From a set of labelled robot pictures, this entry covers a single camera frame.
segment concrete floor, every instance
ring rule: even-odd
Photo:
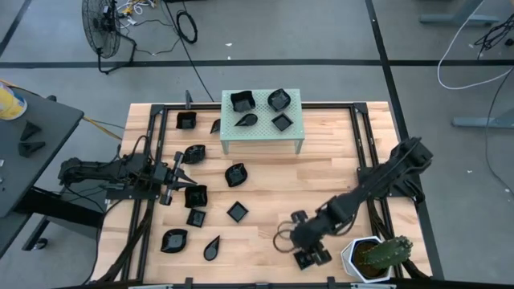
[[[18,29],[0,57],[6,62],[94,62],[82,29],[80,0],[32,0]],[[375,10],[389,59],[440,59],[456,27],[425,26],[421,13],[450,13],[460,1],[375,0]],[[22,3],[0,2],[0,38],[7,32]],[[171,5],[176,11],[180,4]],[[198,43],[189,46],[195,60],[214,59],[379,59],[365,3],[359,0],[209,0],[189,2],[188,10],[199,29]],[[514,12],[508,0],[486,2],[480,13],[506,19]],[[136,20],[159,18],[160,10],[145,9]],[[448,59],[474,59],[471,47],[487,28],[466,28]],[[131,27],[141,49],[158,51],[177,39],[166,26],[146,23]],[[123,60],[129,45],[110,60]],[[498,46],[485,59],[514,59],[514,49]],[[186,60],[183,48],[136,60]],[[444,67],[443,81],[464,85],[506,71],[508,67]],[[221,90],[243,88],[299,88],[303,100],[389,101],[380,66],[262,66],[199,67],[210,93],[219,100]],[[439,86],[435,67],[393,67],[407,128],[422,136],[434,153],[433,165],[422,175],[426,203],[446,279],[488,283],[514,283],[512,195],[490,175],[484,160],[483,129],[454,128],[453,116],[485,116],[499,82],[463,91]],[[84,110],[91,118],[123,125],[134,102],[181,102],[189,89],[195,101],[207,95],[190,67],[126,68],[110,76],[94,68],[0,69],[0,78]],[[505,84],[494,115],[514,107]],[[492,166],[510,182],[514,173],[512,133],[490,131]],[[117,142],[82,123],[64,145],[37,185],[59,189],[56,174],[70,157],[105,161]],[[102,195],[96,196],[101,201]],[[81,283],[94,259],[94,240],[51,225],[45,250],[20,250],[38,221],[34,216],[13,246],[0,259],[0,280],[5,287],[61,287]]]

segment wooden table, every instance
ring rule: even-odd
[[[150,106],[132,104],[122,142],[123,153],[130,153],[136,139],[145,134]],[[389,105],[371,102],[368,108],[379,159],[386,161],[398,143]],[[182,166],[191,178],[208,187],[209,203],[200,209],[206,212],[206,220],[202,228],[186,225],[190,209],[184,207],[182,191],[174,194],[171,206],[156,204],[145,283],[184,283],[186,277],[193,277],[195,283],[321,283],[326,282],[327,276],[334,276],[337,282],[355,280],[344,272],[340,252],[352,239],[371,235],[366,204],[361,205],[355,226],[347,235],[323,239],[332,255],[332,261],[323,266],[313,265],[301,271],[292,254],[279,253],[271,241],[277,225],[290,220],[293,211],[306,210],[313,217],[314,210],[330,197],[357,186],[357,150],[348,109],[305,109],[305,142],[300,155],[292,152],[287,141],[234,143],[230,154],[224,155],[219,135],[209,134],[220,111],[197,111],[197,126],[192,131],[175,129],[177,112],[168,116],[163,161],[171,163],[175,151],[183,152],[190,145],[206,145],[206,159],[201,164]],[[364,136],[364,125],[361,119],[359,122]],[[245,164],[249,177],[242,185],[229,188],[224,172],[239,162]],[[226,213],[236,201],[250,211],[239,224]],[[390,197],[389,206],[394,233],[405,235],[413,242],[411,260],[430,275],[414,204],[404,197]],[[92,279],[103,275],[124,247],[132,208],[133,201],[122,201],[105,218]],[[186,248],[177,254],[161,253],[162,235],[176,228],[188,230]],[[207,262],[203,250],[218,235],[222,239],[218,257]],[[137,247],[130,278],[135,278],[138,255]]]

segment pegboard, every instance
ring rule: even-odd
[[[235,112],[230,101],[236,90],[222,92],[222,126],[220,140],[303,140],[305,138],[304,118],[302,117],[302,101],[300,89],[284,89],[291,97],[291,103],[282,112],[275,112],[267,104],[268,96],[276,89],[251,90],[255,99],[255,108],[247,112]],[[246,114],[253,113],[259,118],[250,127],[235,126]],[[285,113],[293,124],[281,132],[271,120]]]

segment white pot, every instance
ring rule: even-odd
[[[364,238],[356,238],[350,244],[347,245],[346,248],[341,252],[341,258],[343,259],[343,267],[348,275],[359,278],[364,283],[375,283],[381,281],[387,281],[391,278],[392,267],[389,267],[387,273],[384,274],[381,278],[375,279],[367,279],[364,277],[361,272],[357,269],[355,265],[352,263],[353,249],[355,248],[355,243],[363,240],[376,240],[377,242],[382,242],[377,236],[373,237],[364,237]]]

